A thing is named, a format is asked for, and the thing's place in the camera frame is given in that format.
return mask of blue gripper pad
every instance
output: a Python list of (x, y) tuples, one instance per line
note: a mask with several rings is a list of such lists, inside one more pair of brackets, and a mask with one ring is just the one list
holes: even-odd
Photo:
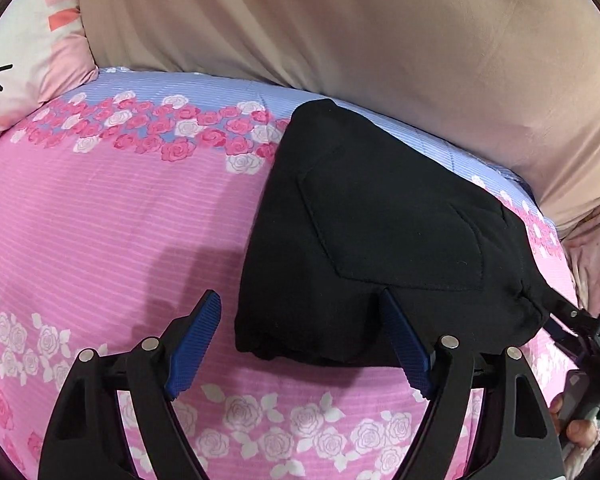
[(391, 292), (387, 289), (382, 291), (379, 301), (382, 328), (389, 336), (409, 384), (419, 390), (425, 399), (431, 400), (435, 393), (435, 387), (430, 380), (431, 356), (420, 343)]
[(198, 373), (202, 358), (220, 323), (222, 313), (220, 296), (216, 292), (210, 293), (205, 303), (198, 306), (196, 311), (196, 318), (180, 345), (171, 354), (169, 379), (164, 386), (165, 393), (171, 397), (171, 400), (188, 390)]

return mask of white and pink pillow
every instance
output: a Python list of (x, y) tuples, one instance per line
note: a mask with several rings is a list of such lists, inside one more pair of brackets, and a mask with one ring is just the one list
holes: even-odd
[(78, 0), (13, 0), (0, 17), (0, 134), (98, 76)]

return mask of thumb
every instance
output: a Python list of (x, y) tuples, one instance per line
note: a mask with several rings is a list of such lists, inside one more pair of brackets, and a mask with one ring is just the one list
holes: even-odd
[(577, 446), (589, 449), (598, 439), (598, 428), (590, 420), (574, 420), (567, 427), (567, 437)]

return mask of hand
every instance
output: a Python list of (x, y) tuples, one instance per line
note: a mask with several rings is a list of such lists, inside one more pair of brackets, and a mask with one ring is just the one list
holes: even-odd
[[(551, 413), (557, 434), (560, 434), (562, 431), (560, 422), (558, 421), (558, 413), (562, 409), (562, 402), (562, 394), (560, 394), (549, 405), (549, 412)], [(598, 430), (590, 420), (573, 420), (567, 427), (567, 438), (576, 444), (576, 446), (589, 449), (589, 447), (596, 443)]]

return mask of folded garment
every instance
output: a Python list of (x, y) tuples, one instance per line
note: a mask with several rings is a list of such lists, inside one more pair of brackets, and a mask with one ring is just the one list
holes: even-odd
[(428, 333), (489, 353), (529, 341), (566, 301), (495, 197), (331, 100), (301, 105), (251, 234), (236, 348), (397, 366), (379, 315), (387, 287)]

